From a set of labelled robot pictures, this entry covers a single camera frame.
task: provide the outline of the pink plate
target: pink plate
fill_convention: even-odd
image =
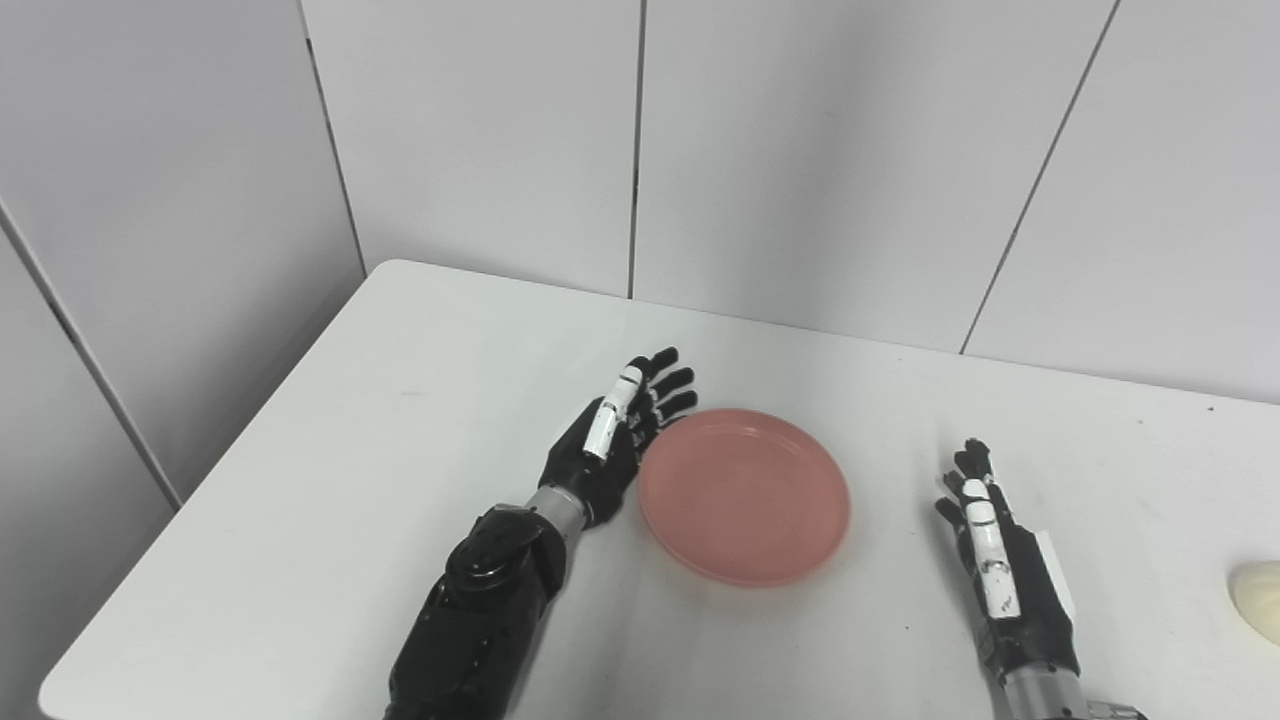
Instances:
[[[849,488],[800,428],[751,410],[708,410],[666,430],[640,465],[640,509],[658,542],[735,585],[781,585],[840,546]]]

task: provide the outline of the white table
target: white table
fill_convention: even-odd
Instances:
[[[1280,557],[1280,407],[402,261],[259,413],[50,674],[44,708],[381,717],[453,544],[531,493],[621,363],[668,343],[704,406],[781,415],[831,450],[849,537],[805,582],[737,589],[671,560],[630,502],[584,537],[513,717],[992,717],[931,509],[970,434],[1019,518],[1055,536],[1092,697],[1155,720],[1275,716],[1280,648],[1236,616],[1226,577]]]

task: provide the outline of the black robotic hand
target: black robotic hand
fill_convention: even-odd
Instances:
[[[385,720],[497,720],[564,583],[571,538],[608,521],[649,443],[698,405],[668,347],[636,357],[552,446],[525,506],[497,505],[449,555],[396,666]]]
[[[631,360],[614,389],[589,402],[547,454],[538,486],[563,488],[581,501],[588,528],[617,514],[649,443],[698,405],[698,393],[689,389],[694,370],[673,369],[678,361],[675,347]],[[616,432],[605,437],[609,423]]]
[[[934,503],[956,534],[982,610],[978,648],[1016,720],[1133,719],[1130,706],[1087,701],[1073,641],[1074,614],[1053,547],[1018,524],[978,439],[955,454],[942,482],[956,501]]]
[[[960,561],[978,594],[987,625],[983,661],[996,678],[1029,662],[1047,662],[1079,675],[1071,619],[1036,534],[1014,520],[1005,493],[992,475],[989,455],[980,441],[965,442],[965,448],[955,455],[960,473],[952,470],[942,479],[960,505],[950,498],[941,498],[934,505],[956,533]],[[966,480],[977,480],[986,492],[974,492],[977,488],[969,483],[966,493]],[[978,521],[970,527],[974,516]],[[983,520],[993,521],[995,527],[984,527]],[[998,557],[998,551],[987,552],[996,539],[1002,541],[1005,557]]]

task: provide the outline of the black forearm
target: black forearm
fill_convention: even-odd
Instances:
[[[394,720],[497,720],[564,582],[564,538],[538,512],[495,507],[449,555],[392,670]]]

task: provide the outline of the white wall panel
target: white wall panel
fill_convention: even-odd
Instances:
[[[1277,37],[1120,4],[969,352],[1280,402]]]
[[[183,493],[358,284],[292,0],[0,5],[0,197]]]
[[[640,0],[303,0],[369,266],[625,295]]]
[[[169,505],[0,229],[0,717],[36,692]]]
[[[636,297],[956,351],[1108,0],[650,0]]]

